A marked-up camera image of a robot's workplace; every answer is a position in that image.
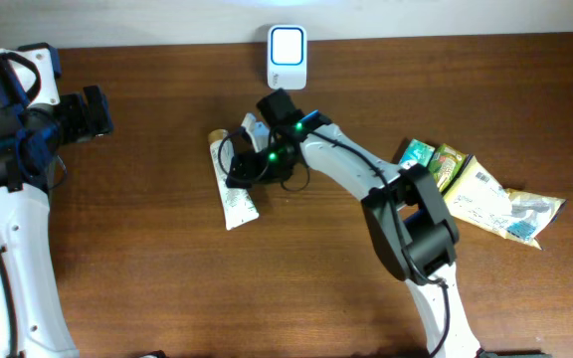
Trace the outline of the yellow snack bag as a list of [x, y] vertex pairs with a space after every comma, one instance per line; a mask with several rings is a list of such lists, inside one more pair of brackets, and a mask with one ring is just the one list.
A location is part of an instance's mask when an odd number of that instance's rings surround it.
[[566, 204], [562, 198], [503, 187], [474, 156], [444, 200], [453, 217], [538, 250], [537, 236]]

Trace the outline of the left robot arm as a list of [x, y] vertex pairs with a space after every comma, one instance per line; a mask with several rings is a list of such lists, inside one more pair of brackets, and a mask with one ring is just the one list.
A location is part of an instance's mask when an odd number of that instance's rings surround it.
[[109, 135], [98, 86], [60, 94], [47, 43], [0, 49], [0, 357], [77, 357], [49, 248], [54, 170], [68, 144]]

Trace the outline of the white tube with wooden cap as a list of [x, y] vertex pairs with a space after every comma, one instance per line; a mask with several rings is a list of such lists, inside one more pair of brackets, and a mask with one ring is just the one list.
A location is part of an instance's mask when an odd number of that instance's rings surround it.
[[226, 129], [216, 129], [208, 134], [210, 155], [213, 162], [219, 195], [223, 207], [225, 226], [228, 231], [245, 225], [260, 217], [260, 214], [246, 189], [229, 188], [227, 172], [233, 159], [233, 144], [227, 142], [220, 148], [229, 134]]

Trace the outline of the green drink carton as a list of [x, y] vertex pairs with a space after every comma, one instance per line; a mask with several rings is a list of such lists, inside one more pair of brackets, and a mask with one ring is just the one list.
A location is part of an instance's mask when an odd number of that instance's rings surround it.
[[444, 192], [464, 165], [467, 155], [444, 143], [436, 149], [428, 170], [432, 173], [440, 192]]

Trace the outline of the teal tissue pack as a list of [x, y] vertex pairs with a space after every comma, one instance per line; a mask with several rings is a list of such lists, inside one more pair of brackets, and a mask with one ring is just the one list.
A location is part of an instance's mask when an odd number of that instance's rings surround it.
[[404, 169], [409, 169], [416, 164], [426, 167], [435, 151], [435, 147], [413, 138], [402, 154], [399, 165]]

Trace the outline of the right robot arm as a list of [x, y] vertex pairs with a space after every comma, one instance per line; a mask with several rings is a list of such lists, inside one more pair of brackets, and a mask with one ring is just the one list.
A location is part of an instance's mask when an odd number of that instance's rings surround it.
[[359, 202], [378, 260], [409, 288], [429, 355], [484, 356], [457, 285], [460, 231], [429, 170], [378, 158], [321, 112], [297, 108], [284, 89], [257, 108], [263, 122], [235, 132], [251, 149], [218, 161], [227, 186], [284, 184], [298, 164], [329, 177]]

